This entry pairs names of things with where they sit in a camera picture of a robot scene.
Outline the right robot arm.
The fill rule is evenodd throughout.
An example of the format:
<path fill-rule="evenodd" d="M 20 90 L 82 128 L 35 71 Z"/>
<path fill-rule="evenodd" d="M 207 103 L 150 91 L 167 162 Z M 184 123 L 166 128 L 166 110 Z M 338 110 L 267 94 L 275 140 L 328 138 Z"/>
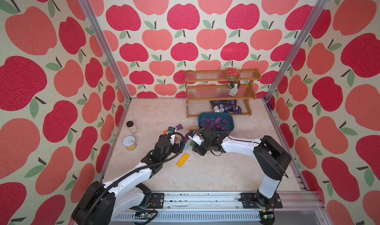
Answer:
<path fill-rule="evenodd" d="M 262 139 L 239 139 L 229 135 L 218 135 L 208 126 L 198 132 L 191 131 L 188 138 L 195 142 L 193 151 L 204 156 L 211 153 L 239 153 L 254 157 L 264 176 L 255 196 L 247 201 L 256 207 L 268 210 L 277 200 L 277 189 L 291 163 L 290 154 L 270 136 Z"/>

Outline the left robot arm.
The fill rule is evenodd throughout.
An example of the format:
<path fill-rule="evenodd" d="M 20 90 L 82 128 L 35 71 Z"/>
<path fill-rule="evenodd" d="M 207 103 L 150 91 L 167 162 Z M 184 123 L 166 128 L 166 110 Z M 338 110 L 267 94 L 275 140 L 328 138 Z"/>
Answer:
<path fill-rule="evenodd" d="M 154 202 L 151 190 L 144 182 L 157 174 L 167 163 L 184 150 L 185 137 L 181 133 L 160 135 L 155 147 L 141 162 L 126 174 L 107 183 L 92 183 L 71 217 L 79 225 L 108 225 L 114 212 L 133 210 L 142 215 L 143 225 L 155 219 L 159 212 L 149 210 Z"/>

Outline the purple wedge block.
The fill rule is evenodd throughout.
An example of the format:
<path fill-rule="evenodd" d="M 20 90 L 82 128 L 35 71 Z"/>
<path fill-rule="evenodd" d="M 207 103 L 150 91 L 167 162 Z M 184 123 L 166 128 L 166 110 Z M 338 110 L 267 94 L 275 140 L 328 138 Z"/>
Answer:
<path fill-rule="evenodd" d="M 178 126 L 176 126 L 176 130 L 182 130 L 183 129 L 183 126 L 181 124 L 179 124 Z"/>

